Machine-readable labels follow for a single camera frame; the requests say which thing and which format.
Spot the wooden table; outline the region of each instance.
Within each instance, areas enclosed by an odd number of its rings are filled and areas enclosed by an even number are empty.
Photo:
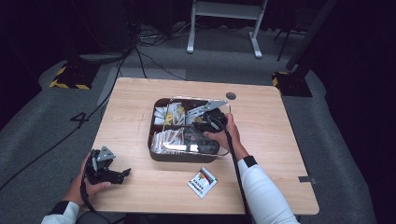
[[[92,148],[107,146],[110,169],[132,168],[122,185],[100,193],[98,211],[179,214],[244,214],[231,155],[211,163],[155,161],[148,136],[154,103],[176,95],[228,100],[241,141],[285,195],[294,214],[314,215],[318,203],[288,116],[275,87],[121,77],[117,80]],[[205,167],[218,184],[200,199],[188,181]]]

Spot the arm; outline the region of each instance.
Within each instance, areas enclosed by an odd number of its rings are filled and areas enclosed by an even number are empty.
[[[80,171],[76,178],[73,179],[69,190],[66,192],[64,197],[58,202],[53,208],[52,211],[46,215],[41,224],[53,224],[53,223],[63,223],[63,224],[74,224],[76,223],[79,207],[84,204],[81,199],[81,194],[79,191],[79,187],[81,185],[82,173],[84,171],[84,165],[89,155],[85,158],[84,162],[81,165]],[[88,179],[84,179],[85,186],[87,188],[87,193],[90,195],[89,198],[92,198],[98,192],[108,189],[111,187],[110,182],[98,183],[96,185],[92,185]]]
[[[227,130],[232,137],[242,186],[254,220],[259,224],[298,223],[283,194],[242,146],[238,129],[233,122],[233,115],[227,114],[226,117],[228,120]],[[222,147],[229,149],[227,136],[224,132],[205,133],[205,136],[218,141]]]

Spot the gray floor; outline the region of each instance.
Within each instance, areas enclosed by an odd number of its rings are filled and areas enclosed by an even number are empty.
[[[185,71],[187,80],[272,85],[272,73],[287,71],[285,64],[296,47],[287,46],[277,62],[282,38],[275,42],[276,32],[260,31],[263,58],[258,60],[248,41],[248,31],[251,29],[202,30],[197,33],[193,54],[186,53],[186,35],[157,47],[139,49],[166,69]],[[290,43],[298,41],[297,37],[290,39]],[[142,59],[146,68],[159,69],[151,59]],[[80,112],[90,114],[96,108],[110,71],[116,66],[102,65],[90,91],[49,88],[62,64],[43,73],[39,80],[43,91],[0,132],[0,184],[71,132],[77,123],[70,118]],[[140,68],[135,51],[122,67]],[[282,97],[306,168],[318,182],[313,187],[320,212],[302,217],[301,223],[376,223],[367,185],[329,114],[325,90],[313,72],[306,81],[312,98]],[[92,147],[100,120],[99,110],[0,192],[0,223],[40,222],[66,192]],[[105,215],[114,221],[123,214]]]

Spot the dark background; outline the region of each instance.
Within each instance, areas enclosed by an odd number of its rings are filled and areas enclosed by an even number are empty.
[[[166,33],[173,23],[190,21],[191,1],[160,1],[160,14],[150,13],[158,1],[128,2],[136,9],[136,21],[152,23]],[[270,0],[262,29],[282,28],[290,12],[285,6],[293,6],[292,2],[296,1]],[[61,46],[86,54],[130,44],[128,20],[120,16],[123,4],[112,5],[111,10],[108,4],[105,0],[81,1],[76,7],[64,0],[1,3],[0,129],[41,91],[37,81],[43,71],[67,59]],[[339,0],[299,61],[326,88],[332,117],[369,186],[378,223],[396,218],[395,10],[390,1]],[[106,25],[111,20],[120,21],[120,27]],[[233,22],[238,26],[246,21]]]

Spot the person's right hand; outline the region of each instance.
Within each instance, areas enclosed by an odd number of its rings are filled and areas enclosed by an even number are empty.
[[[233,147],[242,146],[238,128],[233,122],[233,114],[225,114],[224,116],[227,118],[226,129],[230,133],[231,138],[233,139]],[[204,132],[204,136],[206,136],[209,139],[217,141],[221,147],[230,150],[230,147],[228,145],[227,135],[225,134],[224,131],[219,133]]]

